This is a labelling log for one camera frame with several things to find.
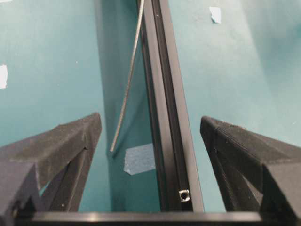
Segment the thin metal wire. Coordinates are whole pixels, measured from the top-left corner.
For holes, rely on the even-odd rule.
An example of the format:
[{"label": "thin metal wire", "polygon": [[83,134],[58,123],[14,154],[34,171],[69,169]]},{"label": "thin metal wire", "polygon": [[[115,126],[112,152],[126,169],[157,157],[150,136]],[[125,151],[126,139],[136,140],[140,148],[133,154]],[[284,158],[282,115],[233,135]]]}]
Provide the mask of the thin metal wire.
[{"label": "thin metal wire", "polygon": [[139,16],[138,16],[138,23],[137,23],[137,29],[136,29],[136,36],[135,36],[135,41],[134,41],[134,48],[133,48],[133,53],[132,53],[132,58],[131,58],[131,63],[130,63],[130,70],[128,73],[128,79],[127,79],[127,88],[126,88],[126,93],[123,99],[123,104],[120,112],[120,117],[119,117],[119,122],[116,128],[115,136],[110,148],[110,152],[113,152],[115,149],[115,145],[119,136],[119,132],[122,126],[122,122],[124,119],[124,115],[126,112],[126,106],[127,106],[127,99],[128,99],[128,92],[130,89],[131,85],[131,80],[133,77],[133,72],[134,72],[134,64],[135,64],[135,58],[136,58],[136,52],[137,52],[137,46],[138,46],[138,40],[139,40],[139,34],[140,34],[140,29],[141,29],[141,23],[142,23],[142,15],[143,15],[143,7],[144,7],[144,0],[141,0],[140,2],[140,8],[139,8]]}]

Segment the teal wall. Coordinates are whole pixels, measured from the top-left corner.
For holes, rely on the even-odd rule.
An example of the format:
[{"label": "teal wall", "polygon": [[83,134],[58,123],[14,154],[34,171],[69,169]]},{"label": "teal wall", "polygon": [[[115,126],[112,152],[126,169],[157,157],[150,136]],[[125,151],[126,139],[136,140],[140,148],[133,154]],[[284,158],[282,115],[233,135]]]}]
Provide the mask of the teal wall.
[{"label": "teal wall", "polygon": [[[169,0],[206,211],[224,211],[204,115],[301,146],[301,1]],[[214,24],[210,6],[220,7]]]},{"label": "teal wall", "polygon": [[135,0],[14,0],[0,4],[0,146],[99,112],[103,131],[81,211],[157,211],[155,171],[123,172],[125,149],[151,143],[141,51],[125,124],[108,150],[127,82]]}]

